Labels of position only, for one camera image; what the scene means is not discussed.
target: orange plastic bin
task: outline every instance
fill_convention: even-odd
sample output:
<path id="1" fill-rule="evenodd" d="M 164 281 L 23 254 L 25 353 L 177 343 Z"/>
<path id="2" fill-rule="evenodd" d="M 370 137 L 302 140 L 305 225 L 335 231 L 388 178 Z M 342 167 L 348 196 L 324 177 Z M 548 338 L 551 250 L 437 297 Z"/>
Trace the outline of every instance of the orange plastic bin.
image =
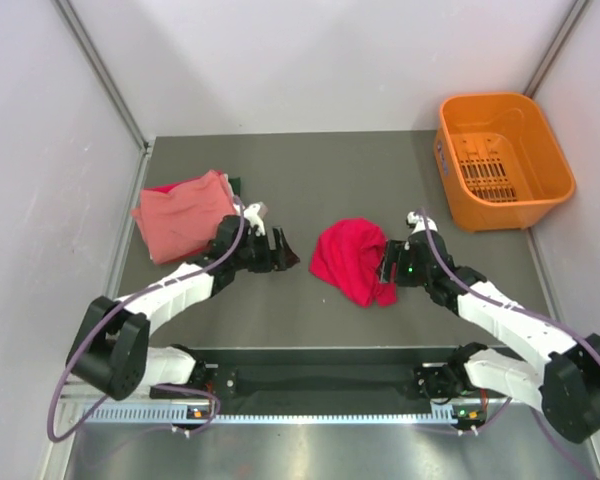
<path id="1" fill-rule="evenodd" d="M 455 223 L 527 228 L 567 200 L 575 180 L 538 105 L 518 93 L 451 97 L 434 144 Z"/>

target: robotic arm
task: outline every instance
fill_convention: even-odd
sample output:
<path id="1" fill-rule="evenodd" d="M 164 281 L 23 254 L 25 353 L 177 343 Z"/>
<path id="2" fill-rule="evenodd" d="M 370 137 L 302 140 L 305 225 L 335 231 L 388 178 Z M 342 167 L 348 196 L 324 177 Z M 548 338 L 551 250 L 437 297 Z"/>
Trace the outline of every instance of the robotic arm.
<path id="1" fill-rule="evenodd" d="M 439 265 L 425 221 L 445 265 L 478 295 L 456 285 Z M 378 270 L 381 281 L 424 287 L 435 303 L 484 328 L 521 358 L 477 343 L 459 348 L 443 367 L 451 385 L 448 395 L 478 388 L 500 392 L 541 411 L 556 431 L 576 443 L 599 430 L 600 367 L 591 355 L 564 331 L 526 315 L 484 275 L 456 266 L 433 221 L 410 213 L 407 225 L 413 228 L 407 241 L 387 243 Z M 587 341 L 600 354 L 600 336 L 592 334 Z"/>
<path id="2" fill-rule="evenodd" d="M 194 388 L 203 387 L 206 367 L 194 352 L 182 346 L 152 348 L 149 337 L 178 313 L 227 287 L 238 270 L 283 271 L 300 261 L 287 244 L 282 228 L 272 229 L 275 248 L 270 249 L 262 221 L 264 213 L 266 208 L 262 204 L 245 209 L 245 228 L 239 239 L 236 237 L 240 217 L 225 217 L 215 239 L 203 253 L 148 286 L 147 293 L 113 317 L 80 356 L 72 373 L 114 400 L 127 398 L 141 385 L 187 383 Z M 234 242 L 236 248 L 226 260 L 209 269 L 227 254 Z M 127 298 L 99 297 L 91 302 L 67 363 L 104 316 Z"/>

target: basket bottom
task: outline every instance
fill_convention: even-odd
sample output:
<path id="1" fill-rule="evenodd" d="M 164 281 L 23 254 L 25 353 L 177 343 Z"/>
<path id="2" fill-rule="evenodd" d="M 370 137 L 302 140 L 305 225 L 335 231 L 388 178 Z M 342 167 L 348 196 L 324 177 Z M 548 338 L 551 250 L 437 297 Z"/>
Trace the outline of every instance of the basket bottom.
<path id="1" fill-rule="evenodd" d="M 451 135 L 462 178 L 481 200 L 511 203 L 532 200 L 520 162 L 511 142 L 497 133 Z"/>

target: white wall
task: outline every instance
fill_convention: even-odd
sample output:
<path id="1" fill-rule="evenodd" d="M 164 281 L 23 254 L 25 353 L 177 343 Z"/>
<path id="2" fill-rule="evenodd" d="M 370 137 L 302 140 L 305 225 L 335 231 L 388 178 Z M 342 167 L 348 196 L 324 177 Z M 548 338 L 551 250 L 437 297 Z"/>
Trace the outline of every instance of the white wall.
<path id="1" fill-rule="evenodd" d="M 137 161 L 52 3 L 0 1 L 0 480 L 36 473 Z"/>
<path id="2" fill-rule="evenodd" d="M 430 129 L 522 90 L 571 0 L 73 0 L 145 135 Z"/>
<path id="3" fill-rule="evenodd" d="M 600 1 L 591 2 L 537 100 L 577 190 L 534 230 L 564 320 L 600 333 Z"/>

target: crumpled red towel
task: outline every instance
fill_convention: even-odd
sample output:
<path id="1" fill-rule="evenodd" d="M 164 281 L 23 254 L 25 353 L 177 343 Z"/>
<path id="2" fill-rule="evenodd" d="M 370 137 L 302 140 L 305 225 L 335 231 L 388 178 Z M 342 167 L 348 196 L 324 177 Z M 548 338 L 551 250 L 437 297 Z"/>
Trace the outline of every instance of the crumpled red towel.
<path id="1" fill-rule="evenodd" d="M 376 275 L 386 242 L 380 227 L 364 218 L 340 220 L 320 235 L 309 271 L 361 307 L 374 300 L 392 305 L 398 300 L 395 284 L 381 284 Z"/>
<path id="2" fill-rule="evenodd" d="M 213 170 L 167 192 L 145 189 L 131 211 L 156 264 L 205 247 L 222 219 L 235 213 L 229 182 Z"/>

